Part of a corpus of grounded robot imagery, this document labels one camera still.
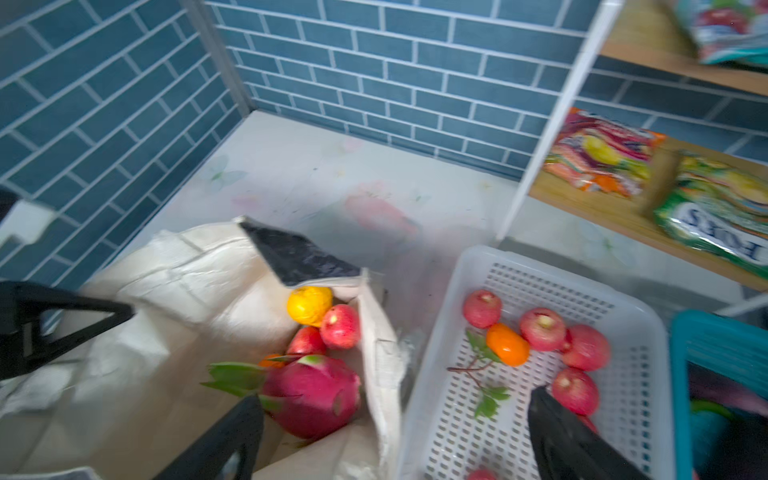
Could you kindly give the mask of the red apple top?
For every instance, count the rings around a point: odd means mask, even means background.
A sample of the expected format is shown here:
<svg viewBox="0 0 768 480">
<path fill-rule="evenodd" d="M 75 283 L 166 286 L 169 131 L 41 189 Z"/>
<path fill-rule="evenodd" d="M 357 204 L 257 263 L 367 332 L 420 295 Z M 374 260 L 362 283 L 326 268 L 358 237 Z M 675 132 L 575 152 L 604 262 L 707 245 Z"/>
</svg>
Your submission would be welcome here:
<svg viewBox="0 0 768 480">
<path fill-rule="evenodd" d="M 533 350 L 560 350 L 565 343 L 567 327 L 559 314 L 539 307 L 525 312 L 519 319 L 522 337 Z"/>
</svg>

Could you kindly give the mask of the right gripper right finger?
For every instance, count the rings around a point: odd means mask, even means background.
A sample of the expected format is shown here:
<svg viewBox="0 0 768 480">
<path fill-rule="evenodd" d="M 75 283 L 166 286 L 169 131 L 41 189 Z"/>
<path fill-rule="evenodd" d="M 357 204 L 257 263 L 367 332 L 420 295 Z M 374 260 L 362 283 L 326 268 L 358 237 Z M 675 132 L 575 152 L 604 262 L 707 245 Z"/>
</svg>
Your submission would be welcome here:
<svg viewBox="0 0 768 480">
<path fill-rule="evenodd" d="M 544 386 L 531 391 L 527 421 L 541 479 L 646 478 L 643 472 L 555 400 Z"/>
</svg>

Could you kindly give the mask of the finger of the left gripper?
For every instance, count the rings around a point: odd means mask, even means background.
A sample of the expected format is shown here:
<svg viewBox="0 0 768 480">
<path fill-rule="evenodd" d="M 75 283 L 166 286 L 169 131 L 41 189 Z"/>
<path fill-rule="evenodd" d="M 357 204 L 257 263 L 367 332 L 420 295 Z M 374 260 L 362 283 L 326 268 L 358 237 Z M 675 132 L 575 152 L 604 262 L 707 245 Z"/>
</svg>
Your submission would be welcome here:
<svg viewBox="0 0 768 480">
<path fill-rule="evenodd" d="M 1 378 L 30 374 L 135 315 L 116 301 L 32 282 L 1 283 Z"/>
</svg>

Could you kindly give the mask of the white wooden shelf rack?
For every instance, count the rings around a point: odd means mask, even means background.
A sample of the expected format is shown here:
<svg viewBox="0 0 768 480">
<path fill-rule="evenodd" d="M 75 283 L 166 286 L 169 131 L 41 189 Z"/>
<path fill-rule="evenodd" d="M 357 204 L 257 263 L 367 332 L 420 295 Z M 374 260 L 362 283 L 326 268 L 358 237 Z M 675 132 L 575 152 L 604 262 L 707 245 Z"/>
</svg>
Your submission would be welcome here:
<svg viewBox="0 0 768 480">
<path fill-rule="evenodd" d="M 763 308 L 767 305 L 767 280 L 761 278 L 722 257 L 687 247 L 665 234 L 652 219 L 652 211 L 666 198 L 680 164 L 678 152 L 695 150 L 695 145 L 675 139 L 646 137 L 650 146 L 631 142 L 625 135 L 616 136 L 608 132 L 598 139 L 601 147 L 595 151 L 598 159 L 612 169 L 627 170 L 632 163 L 641 163 L 646 171 L 641 179 L 641 190 L 620 196 L 593 196 L 578 193 L 571 188 L 563 192 L 556 189 L 554 180 L 548 176 L 538 178 L 550 150 L 568 129 L 568 117 L 572 113 L 576 94 L 580 92 L 590 73 L 595 59 L 603 50 L 614 29 L 625 3 L 623 1 L 601 1 L 587 30 L 573 66 L 568 73 L 562 92 L 559 94 L 553 112 L 538 141 L 533 157 L 496 234 L 502 241 L 510 234 L 513 221 L 524 201 L 532 196 L 553 207 L 567 211 L 591 223 L 604 227 L 633 241 L 647 245 L 681 261 L 688 262 L 709 272 L 725 277 L 744 287 L 758 292 L 748 300 L 725 307 L 717 312 L 720 316 L 735 317 Z"/>
</svg>

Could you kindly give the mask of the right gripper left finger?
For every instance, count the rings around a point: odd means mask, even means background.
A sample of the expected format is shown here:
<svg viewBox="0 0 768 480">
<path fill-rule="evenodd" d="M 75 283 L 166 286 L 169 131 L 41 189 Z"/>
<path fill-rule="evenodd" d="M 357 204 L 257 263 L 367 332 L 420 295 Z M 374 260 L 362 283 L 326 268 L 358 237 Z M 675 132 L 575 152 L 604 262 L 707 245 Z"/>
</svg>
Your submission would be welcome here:
<svg viewBox="0 0 768 480">
<path fill-rule="evenodd" d="M 250 479 L 264 433 L 264 417 L 257 397 L 241 399 L 155 479 Z"/>
</svg>

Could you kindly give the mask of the white plastic basket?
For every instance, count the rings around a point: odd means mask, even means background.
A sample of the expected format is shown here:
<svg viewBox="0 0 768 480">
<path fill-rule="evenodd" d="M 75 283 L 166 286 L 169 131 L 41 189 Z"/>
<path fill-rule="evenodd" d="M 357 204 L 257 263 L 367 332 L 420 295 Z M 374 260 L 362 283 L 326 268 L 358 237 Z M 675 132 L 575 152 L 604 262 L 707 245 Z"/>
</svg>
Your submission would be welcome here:
<svg viewBox="0 0 768 480">
<path fill-rule="evenodd" d="M 529 441 L 531 391 L 549 386 L 563 362 L 555 352 L 532 352 L 522 366 L 500 364 L 482 375 L 511 390 L 497 416 L 476 419 L 478 392 L 447 371 L 470 352 L 462 314 L 465 299 L 486 289 L 502 301 L 502 321 L 516 328 L 535 307 L 568 324 L 588 324 L 609 341 L 608 365 L 592 375 L 600 405 L 592 416 L 601 437 L 652 479 L 676 475 L 669 342 L 664 323 L 644 303 L 599 282 L 534 259 L 487 246 L 466 249 L 452 274 L 404 416 L 398 479 L 463 479 L 489 468 L 500 479 L 538 475 Z"/>
</svg>

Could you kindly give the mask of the red apple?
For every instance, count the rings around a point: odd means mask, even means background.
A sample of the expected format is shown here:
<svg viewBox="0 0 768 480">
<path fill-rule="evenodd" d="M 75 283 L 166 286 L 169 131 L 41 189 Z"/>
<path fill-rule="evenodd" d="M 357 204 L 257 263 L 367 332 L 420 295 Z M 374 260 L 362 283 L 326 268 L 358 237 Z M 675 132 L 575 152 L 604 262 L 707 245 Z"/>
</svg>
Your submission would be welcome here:
<svg viewBox="0 0 768 480">
<path fill-rule="evenodd" d="M 488 469 L 477 469 L 469 473 L 467 480 L 496 480 L 496 475 Z"/>
<path fill-rule="evenodd" d="M 600 393 L 596 383 L 585 372 L 566 368 L 554 378 L 551 391 L 553 397 L 574 414 L 590 416 L 600 405 Z"/>
<path fill-rule="evenodd" d="M 493 292 L 476 290 L 465 299 L 462 314 L 471 326 L 488 329 L 500 321 L 502 306 L 501 299 Z"/>
<path fill-rule="evenodd" d="M 522 337 L 533 350 L 560 350 L 565 343 L 567 327 L 559 314 L 539 307 L 525 312 L 519 319 Z"/>
<path fill-rule="evenodd" d="M 322 318 L 320 334 L 328 348 L 346 350 L 355 347 L 361 339 L 357 311 L 346 304 L 331 307 Z"/>
</svg>

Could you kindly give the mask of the teal plastic basket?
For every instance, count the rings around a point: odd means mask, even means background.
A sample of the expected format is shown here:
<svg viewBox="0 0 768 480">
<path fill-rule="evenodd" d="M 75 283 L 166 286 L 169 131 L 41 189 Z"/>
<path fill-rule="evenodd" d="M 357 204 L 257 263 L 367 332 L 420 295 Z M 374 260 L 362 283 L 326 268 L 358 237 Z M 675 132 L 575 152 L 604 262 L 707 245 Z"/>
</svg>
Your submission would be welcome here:
<svg viewBox="0 0 768 480">
<path fill-rule="evenodd" d="M 678 479 L 767 477 L 767 331 L 687 310 L 671 324 Z"/>
</svg>

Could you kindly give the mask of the pink dragon fruit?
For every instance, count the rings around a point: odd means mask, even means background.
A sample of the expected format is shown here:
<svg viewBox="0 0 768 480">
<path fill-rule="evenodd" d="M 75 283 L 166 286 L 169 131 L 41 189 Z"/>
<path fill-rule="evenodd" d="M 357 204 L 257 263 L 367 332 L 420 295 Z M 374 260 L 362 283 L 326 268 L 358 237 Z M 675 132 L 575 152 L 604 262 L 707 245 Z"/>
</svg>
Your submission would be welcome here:
<svg viewBox="0 0 768 480">
<path fill-rule="evenodd" d="M 203 385 L 241 398 L 256 397 L 285 432 L 308 442 L 340 430 L 356 415 L 362 380 L 344 361 L 319 354 L 274 361 L 281 366 L 211 364 Z"/>
</svg>

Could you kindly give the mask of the red yellow snack bag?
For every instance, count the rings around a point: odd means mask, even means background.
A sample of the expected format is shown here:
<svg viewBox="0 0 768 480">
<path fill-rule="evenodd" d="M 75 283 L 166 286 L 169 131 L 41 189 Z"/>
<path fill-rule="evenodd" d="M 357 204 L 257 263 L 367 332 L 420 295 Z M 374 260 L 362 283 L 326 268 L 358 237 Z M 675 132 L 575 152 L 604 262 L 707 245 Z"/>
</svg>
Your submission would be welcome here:
<svg viewBox="0 0 768 480">
<path fill-rule="evenodd" d="M 581 191 L 631 198 L 643 192 L 652 158 L 665 140 L 663 134 L 572 108 L 543 170 Z"/>
</svg>

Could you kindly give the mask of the yellow orange fruit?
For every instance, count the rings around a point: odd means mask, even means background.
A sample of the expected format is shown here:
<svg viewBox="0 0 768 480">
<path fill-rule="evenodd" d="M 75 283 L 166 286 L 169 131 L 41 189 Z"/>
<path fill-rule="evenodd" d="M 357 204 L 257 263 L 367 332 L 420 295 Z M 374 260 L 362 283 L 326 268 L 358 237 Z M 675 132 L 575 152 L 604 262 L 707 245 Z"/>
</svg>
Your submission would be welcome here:
<svg viewBox="0 0 768 480">
<path fill-rule="evenodd" d="M 333 292 L 328 287 L 302 286 L 291 292 L 286 311 L 291 319 L 319 328 L 327 311 L 333 306 Z"/>
</svg>

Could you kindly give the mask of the large orange fruit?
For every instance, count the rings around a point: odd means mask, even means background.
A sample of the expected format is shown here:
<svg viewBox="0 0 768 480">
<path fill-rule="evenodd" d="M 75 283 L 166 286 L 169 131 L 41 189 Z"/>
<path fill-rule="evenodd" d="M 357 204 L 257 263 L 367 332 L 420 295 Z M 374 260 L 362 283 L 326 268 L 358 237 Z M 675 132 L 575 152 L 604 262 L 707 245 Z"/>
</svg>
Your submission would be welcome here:
<svg viewBox="0 0 768 480">
<path fill-rule="evenodd" d="M 264 357 L 258 366 L 264 369 L 279 369 L 286 365 L 286 360 L 282 354 L 270 354 Z"/>
</svg>

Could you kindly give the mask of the green leaf twig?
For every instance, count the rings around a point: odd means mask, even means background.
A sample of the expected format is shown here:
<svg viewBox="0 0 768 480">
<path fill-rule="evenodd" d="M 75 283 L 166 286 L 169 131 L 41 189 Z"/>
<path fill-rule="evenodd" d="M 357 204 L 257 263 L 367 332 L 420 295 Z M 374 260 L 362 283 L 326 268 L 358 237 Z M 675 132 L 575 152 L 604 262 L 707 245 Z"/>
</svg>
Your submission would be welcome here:
<svg viewBox="0 0 768 480">
<path fill-rule="evenodd" d="M 464 338 L 470 352 L 470 361 L 466 365 L 455 365 L 447 368 L 451 374 L 464 376 L 469 379 L 478 392 L 478 401 L 473 411 L 476 419 L 494 419 L 503 402 L 512 398 L 511 390 L 504 385 L 492 384 L 484 380 L 482 375 L 491 367 L 501 364 L 500 358 L 492 352 L 486 343 L 486 338 L 479 330 L 467 328 Z"/>
</svg>

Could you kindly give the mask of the beige canvas grocery bag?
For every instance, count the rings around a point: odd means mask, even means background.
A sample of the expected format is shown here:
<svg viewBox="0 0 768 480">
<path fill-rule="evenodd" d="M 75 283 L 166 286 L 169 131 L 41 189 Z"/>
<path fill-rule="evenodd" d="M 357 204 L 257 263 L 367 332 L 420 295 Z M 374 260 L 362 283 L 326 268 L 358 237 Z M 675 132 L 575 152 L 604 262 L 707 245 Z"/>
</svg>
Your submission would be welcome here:
<svg viewBox="0 0 768 480">
<path fill-rule="evenodd" d="M 392 479 L 401 446 L 407 357 L 381 306 L 380 277 L 309 239 L 247 217 L 163 231 L 76 293 L 135 315 L 40 369 L 1 378 L 5 479 L 155 479 L 241 399 L 203 385 L 208 366 L 267 355 L 325 355 L 362 380 L 340 430 L 308 442 L 264 411 L 250 479 Z M 328 348 L 291 319 L 302 286 L 353 307 L 361 339 Z"/>
</svg>

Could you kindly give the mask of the purple eggplant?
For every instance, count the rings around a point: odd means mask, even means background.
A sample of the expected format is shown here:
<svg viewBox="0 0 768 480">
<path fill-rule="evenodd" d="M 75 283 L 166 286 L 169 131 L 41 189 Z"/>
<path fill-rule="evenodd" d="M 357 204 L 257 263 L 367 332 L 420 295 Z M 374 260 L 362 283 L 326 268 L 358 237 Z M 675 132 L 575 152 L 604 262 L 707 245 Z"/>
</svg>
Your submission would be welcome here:
<svg viewBox="0 0 768 480">
<path fill-rule="evenodd" d="M 767 417 L 767 400 L 741 383 L 693 363 L 688 364 L 687 375 L 693 399 Z"/>
</svg>

